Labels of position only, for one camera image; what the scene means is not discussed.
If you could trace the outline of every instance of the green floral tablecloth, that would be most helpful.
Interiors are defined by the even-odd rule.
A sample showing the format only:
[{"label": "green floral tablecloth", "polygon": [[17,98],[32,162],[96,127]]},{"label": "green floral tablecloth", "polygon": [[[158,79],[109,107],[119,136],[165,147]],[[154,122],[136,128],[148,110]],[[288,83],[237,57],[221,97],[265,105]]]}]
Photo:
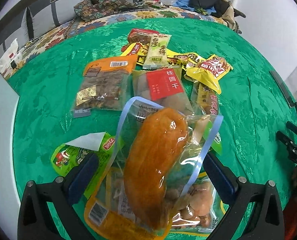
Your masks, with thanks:
[{"label": "green floral tablecloth", "polygon": [[[114,135],[120,112],[94,111],[91,116],[73,119],[70,113],[75,94],[82,82],[87,63],[120,55],[132,28],[157,30],[171,34],[168,48],[177,52],[197,52],[204,58],[211,54],[225,57],[234,66],[220,80],[220,129],[223,144],[222,163],[237,176],[251,182],[272,179],[284,207],[290,195],[289,178],[294,167],[286,148],[276,142],[275,133],[297,124],[295,109],[289,109],[273,81],[269,62],[247,41],[224,25],[195,19],[144,19],[97,28],[63,41],[31,60],[9,79],[20,95],[14,129],[14,170],[19,196],[25,184],[50,182],[57,174],[50,165],[53,151],[61,143],[88,133],[107,131]],[[192,84],[183,79],[190,96]],[[75,205],[82,217],[84,201]],[[55,223],[62,236],[69,239],[56,213]],[[250,210],[235,234],[238,238]],[[167,239],[202,239],[169,234]]]}]

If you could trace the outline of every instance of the blue cloth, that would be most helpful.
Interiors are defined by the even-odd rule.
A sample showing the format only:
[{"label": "blue cloth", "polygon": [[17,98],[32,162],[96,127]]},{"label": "blue cloth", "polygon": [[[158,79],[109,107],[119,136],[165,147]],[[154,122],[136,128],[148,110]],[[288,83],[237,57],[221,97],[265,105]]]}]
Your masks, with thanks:
[{"label": "blue cloth", "polygon": [[206,9],[205,11],[207,11],[207,15],[211,15],[211,13],[216,12],[214,6],[212,8]]},{"label": "blue cloth", "polygon": [[177,1],[173,4],[173,6],[175,6],[175,7],[179,7],[179,8],[184,9],[184,10],[188,10],[188,11],[192,11],[192,12],[194,12],[195,9],[192,8],[192,7],[189,7],[189,1],[190,1],[190,0],[177,0]]},{"label": "blue cloth", "polygon": [[[188,10],[188,11],[192,11],[194,12],[195,9],[192,8],[192,7],[189,7],[189,1],[190,0],[177,0],[173,6],[175,7],[179,7],[181,9],[184,9],[184,10]],[[212,8],[209,8],[209,9],[206,9],[205,11],[207,11],[207,15],[211,15],[211,13],[213,12],[216,12],[215,8],[212,7]]]}]

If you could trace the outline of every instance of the patterned blanket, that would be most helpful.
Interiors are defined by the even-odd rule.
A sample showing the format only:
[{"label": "patterned blanket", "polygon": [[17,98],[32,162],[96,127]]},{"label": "patterned blanket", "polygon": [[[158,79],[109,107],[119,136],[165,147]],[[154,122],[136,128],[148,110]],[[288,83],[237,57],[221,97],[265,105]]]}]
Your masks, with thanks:
[{"label": "patterned blanket", "polygon": [[216,18],[213,16],[204,16],[197,12],[187,11],[178,7],[170,6],[165,9],[154,9],[151,11],[140,10],[125,12],[115,15],[110,15],[103,17],[97,20],[90,22],[84,22],[81,18],[76,20],[71,20],[67,23],[62,24],[59,27],[49,31],[40,38],[38,38],[32,45],[28,46],[22,52],[22,60],[19,62],[17,68],[12,69],[8,68],[5,72],[2,73],[2,76],[7,80],[12,75],[21,69],[27,62],[31,61],[37,57],[42,52],[48,50],[49,48],[55,46],[56,44],[61,43],[67,38],[71,38],[80,33],[99,28],[105,25],[110,25],[116,22],[123,22],[129,20],[137,19],[149,19],[149,18],[187,18],[187,19],[196,19],[209,22],[216,22],[227,26],[227,23],[221,18]]}]

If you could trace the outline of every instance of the green snack package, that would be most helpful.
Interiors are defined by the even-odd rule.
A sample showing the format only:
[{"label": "green snack package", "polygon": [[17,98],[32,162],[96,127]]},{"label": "green snack package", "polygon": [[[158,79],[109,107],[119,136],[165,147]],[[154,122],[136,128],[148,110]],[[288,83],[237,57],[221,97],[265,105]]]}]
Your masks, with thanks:
[{"label": "green snack package", "polygon": [[[210,130],[212,128],[212,122],[209,122],[207,124],[207,127],[205,128],[205,132],[204,132],[204,135],[203,135],[203,138],[204,139],[207,139],[209,133],[210,133]],[[214,138],[214,141],[211,145],[212,149],[215,150],[219,155],[222,155],[222,141],[221,141],[221,137],[220,137],[220,134],[217,133],[215,138]]]},{"label": "green snack package", "polygon": [[73,167],[78,166],[84,160],[87,154],[97,154],[99,159],[98,169],[84,192],[84,196],[89,199],[112,156],[114,143],[115,136],[105,133],[98,151],[61,144],[54,151],[50,161],[55,171],[60,176],[65,177]]}]

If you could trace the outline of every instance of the snack package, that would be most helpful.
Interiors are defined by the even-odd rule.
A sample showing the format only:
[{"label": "snack package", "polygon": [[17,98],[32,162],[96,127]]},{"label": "snack package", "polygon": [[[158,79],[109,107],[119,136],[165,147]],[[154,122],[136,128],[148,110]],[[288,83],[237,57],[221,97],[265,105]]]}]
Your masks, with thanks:
[{"label": "snack package", "polygon": [[181,68],[154,71],[133,70],[134,96],[151,100],[161,106],[193,114],[193,108],[181,82]]},{"label": "snack package", "polygon": [[[172,199],[178,194],[178,190],[167,191],[166,197]],[[205,172],[199,174],[176,208],[170,233],[208,236],[224,216],[220,197]]]},{"label": "snack package", "polygon": [[99,108],[122,110],[130,98],[130,73],[137,55],[103,58],[89,63],[76,95],[74,113]]},{"label": "snack package", "polygon": [[[109,240],[164,239],[175,205],[197,179],[222,120],[214,115],[185,116],[144,98],[131,98],[116,132],[125,146],[114,148],[107,165],[110,172],[85,206],[86,223]],[[180,194],[169,200],[165,193],[172,189]]]},{"label": "snack package", "polygon": [[188,68],[186,75],[210,87],[216,93],[221,94],[219,80],[231,69],[233,67],[226,62],[225,58],[212,55],[196,67]]},{"label": "snack package", "polygon": [[[140,42],[132,43],[128,48],[121,54],[121,56],[137,54],[136,63],[143,66],[149,45],[143,45]],[[186,70],[189,67],[195,67],[206,59],[200,55],[189,52],[189,53],[178,53],[167,48],[167,62],[169,66],[181,67]]]},{"label": "snack package", "polygon": [[167,62],[167,45],[171,35],[168,34],[153,34],[148,47],[143,69],[159,69],[163,66],[168,66]]},{"label": "snack package", "polygon": [[153,34],[158,34],[158,31],[146,29],[132,29],[127,36],[128,44],[122,47],[121,51],[124,52],[132,43],[140,42],[143,45],[150,44]]},{"label": "snack package", "polygon": [[[94,150],[73,146],[80,145],[81,141],[84,142],[85,147],[91,145],[89,148],[93,148]],[[84,192],[85,197],[89,199],[112,156],[114,144],[115,136],[111,136],[106,132],[81,136],[71,142],[58,146],[50,161],[55,171],[60,176],[65,177],[73,167],[78,166],[84,160],[87,154],[97,154],[99,159],[98,169]]]},{"label": "snack package", "polygon": [[216,93],[200,82],[195,82],[193,85],[191,101],[203,108],[206,114],[218,114],[219,104]]}]

